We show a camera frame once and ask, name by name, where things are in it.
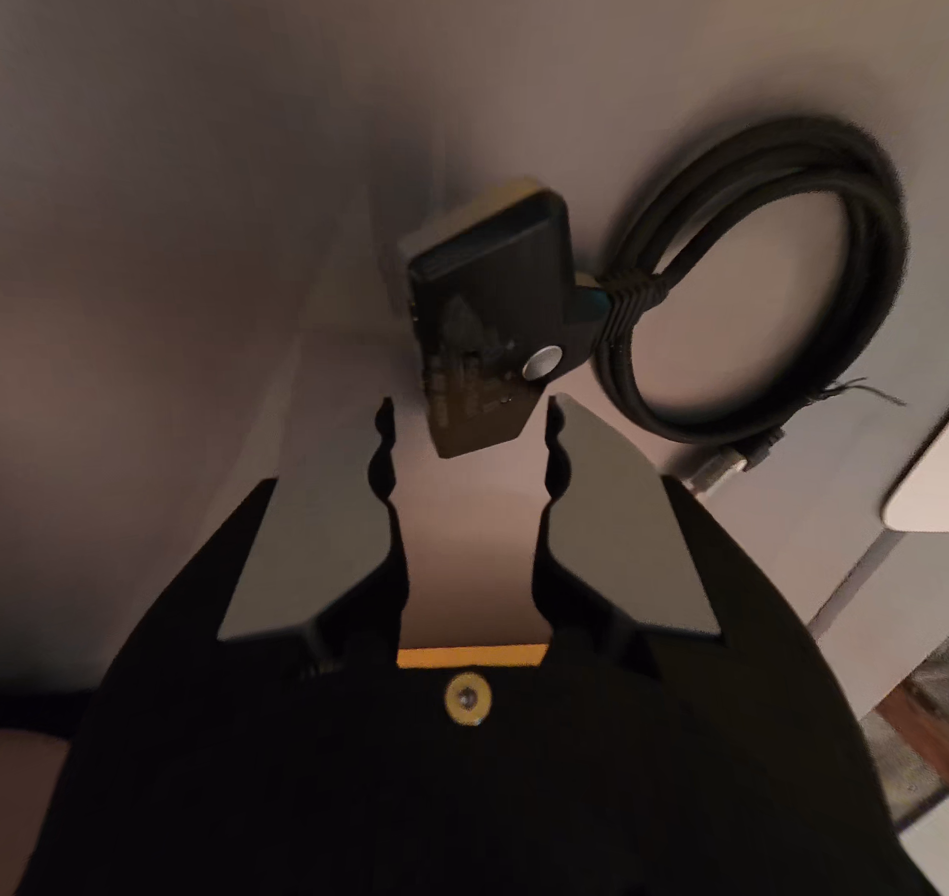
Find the white rounded object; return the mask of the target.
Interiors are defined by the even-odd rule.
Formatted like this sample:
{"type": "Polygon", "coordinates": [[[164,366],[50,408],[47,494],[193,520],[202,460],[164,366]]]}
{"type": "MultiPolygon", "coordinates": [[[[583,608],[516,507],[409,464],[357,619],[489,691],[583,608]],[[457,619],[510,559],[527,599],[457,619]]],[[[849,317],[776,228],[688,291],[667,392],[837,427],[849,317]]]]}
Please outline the white rounded object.
{"type": "Polygon", "coordinates": [[[898,477],[881,507],[881,523],[902,534],[948,534],[948,422],[935,431],[898,477]]]}

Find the black power adapter box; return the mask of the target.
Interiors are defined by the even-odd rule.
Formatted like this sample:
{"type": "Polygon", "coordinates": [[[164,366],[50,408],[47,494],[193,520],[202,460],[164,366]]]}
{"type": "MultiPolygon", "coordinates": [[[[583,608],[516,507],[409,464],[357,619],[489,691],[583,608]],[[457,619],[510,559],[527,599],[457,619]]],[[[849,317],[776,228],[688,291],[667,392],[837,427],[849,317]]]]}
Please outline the black power adapter box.
{"type": "Polygon", "coordinates": [[[397,250],[437,455],[517,439],[547,386],[587,361],[610,310],[598,285],[578,281],[563,198],[515,178],[397,250]]]}

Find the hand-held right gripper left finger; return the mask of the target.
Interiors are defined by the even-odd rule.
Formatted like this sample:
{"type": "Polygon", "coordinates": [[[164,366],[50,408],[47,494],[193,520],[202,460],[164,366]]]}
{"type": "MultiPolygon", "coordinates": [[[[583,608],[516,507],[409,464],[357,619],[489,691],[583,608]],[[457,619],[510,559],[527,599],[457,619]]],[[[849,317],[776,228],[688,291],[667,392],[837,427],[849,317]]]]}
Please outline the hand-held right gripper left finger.
{"type": "Polygon", "coordinates": [[[303,632],[398,550],[395,406],[290,418],[275,485],[218,629],[219,641],[303,632]]]}

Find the yellow plastic bin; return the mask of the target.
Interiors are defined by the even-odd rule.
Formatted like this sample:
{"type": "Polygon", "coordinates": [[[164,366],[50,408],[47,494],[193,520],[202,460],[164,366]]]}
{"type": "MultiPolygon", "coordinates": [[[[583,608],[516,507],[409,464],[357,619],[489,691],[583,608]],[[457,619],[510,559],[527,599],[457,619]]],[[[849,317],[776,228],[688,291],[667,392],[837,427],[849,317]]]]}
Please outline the yellow plastic bin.
{"type": "Polygon", "coordinates": [[[403,669],[534,667],[548,648],[546,643],[522,643],[400,649],[397,664],[403,669]]]}

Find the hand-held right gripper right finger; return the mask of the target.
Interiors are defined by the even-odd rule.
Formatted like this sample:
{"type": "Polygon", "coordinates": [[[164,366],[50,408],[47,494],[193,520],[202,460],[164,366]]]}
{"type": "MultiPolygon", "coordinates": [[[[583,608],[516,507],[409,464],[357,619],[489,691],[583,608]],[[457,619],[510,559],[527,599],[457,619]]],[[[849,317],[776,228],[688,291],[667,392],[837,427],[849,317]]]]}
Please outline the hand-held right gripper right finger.
{"type": "Polygon", "coordinates": [[[540,554],[634,628],[718,637],[721,627],[661,476],[566,394],[548,402],[549,502],[540,554]]]}

